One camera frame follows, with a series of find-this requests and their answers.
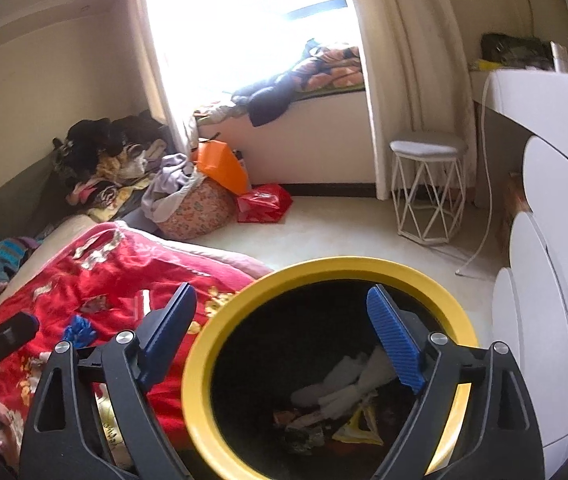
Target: metal screw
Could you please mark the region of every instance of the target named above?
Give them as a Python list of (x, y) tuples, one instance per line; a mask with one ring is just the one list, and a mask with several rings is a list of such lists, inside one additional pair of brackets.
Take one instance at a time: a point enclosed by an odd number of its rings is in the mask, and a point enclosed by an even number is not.
[(126, 343), (130, 343), (134, 337), (135, 334), (133, 334), (130, 330), (125, 330), (115, 336), (115, 341), (120, 343), (120, 345), (125, 345)]
[(430, 340), (436, 345), (443, 346), (448, 343), (448, 336), (441, 332), (435, 332), (430, 335)]
[(506, 343), (502, 343), (501, 341), (497, 341), (492, 347), (498, 354), (502, 355), (506, 355), (510, 351), (508, 345)]
[(55, 352), (58, 354), (63, 354), (69, 348), (71, 348), (71, 343), (69, 343), (68, 341), (60, 341), (55, 345)]

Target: yellow trash can rim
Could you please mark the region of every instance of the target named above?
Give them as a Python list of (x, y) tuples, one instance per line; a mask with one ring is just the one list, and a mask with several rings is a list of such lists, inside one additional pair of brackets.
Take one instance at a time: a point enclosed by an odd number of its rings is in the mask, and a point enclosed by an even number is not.
[[(267, 301), (304, 285), (330, 280), (382, 283), (411, 295), (428, 309), (445, 332), (464, 346), (478, 346), (470, 320), (454, 297), (416, 269), (387, 260), (359, 256), (322, 258), (264, 276), (241, 291), (211, 318), (187, 358), (181, 389), (182, 409), (190, 437), (206, 463), (224, 480), (271, 480), (244, 463), (228, 446), (213, 416), (210, 387), (219, 352), (233, 330)], [(450, 456), (462, 428), (470, 384), (460, 384), (428, 472)]]

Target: floral laundry basket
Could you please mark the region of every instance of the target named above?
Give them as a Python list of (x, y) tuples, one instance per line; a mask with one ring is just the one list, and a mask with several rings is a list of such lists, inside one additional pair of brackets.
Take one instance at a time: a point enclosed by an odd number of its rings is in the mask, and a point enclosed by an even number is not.
[(157, 226), (171, 240), (191, 240), (226, 225), (235, 218), (235, 211), (233, 195), (213, 179), (205, 178), (168, 220), (157, 222)]

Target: blue crumpled object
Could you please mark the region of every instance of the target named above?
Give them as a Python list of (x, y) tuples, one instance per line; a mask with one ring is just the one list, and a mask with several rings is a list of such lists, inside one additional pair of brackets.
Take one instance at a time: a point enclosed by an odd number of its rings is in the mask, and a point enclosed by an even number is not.
[(62, 339), (71, 343), (73, 348), (85, 348), (97, 339), (97, 332), (88, 319), (76, 314), (64, 329)]

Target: white cable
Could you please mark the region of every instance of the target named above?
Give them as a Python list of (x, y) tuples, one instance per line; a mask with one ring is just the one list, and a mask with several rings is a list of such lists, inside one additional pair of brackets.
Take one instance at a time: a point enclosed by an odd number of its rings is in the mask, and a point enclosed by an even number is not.
[(477, 247), (475, 254), (473, 254), (468, 261), (459, 267), (454, 273), (457, 276), (465, 276), (470, 278), (467, 274), (462, 273), (462, 269), (468, 267), (472, 261), (479, 256), (481, 250), (483, 249), (484, 243), (488, 238), (488, 232), (490, 231), (490, 222), (492, 221), (492, 183), (490, 182), (490, 173), (488, 172), (488, 157), (486, 156), (486, 99), (488, 98), (488, 88), (490, 87), (490, 74), (486, 78), (486, 83), (484, 83), (483, 93), (481, 95), (481, 149), (484, 157), (484, 169), (486, 171), (486, 180), (488, 181), (488, 223), (486, 224), (486, 231), (484, 232), (484, 237), (481, 239), (480, 246)]

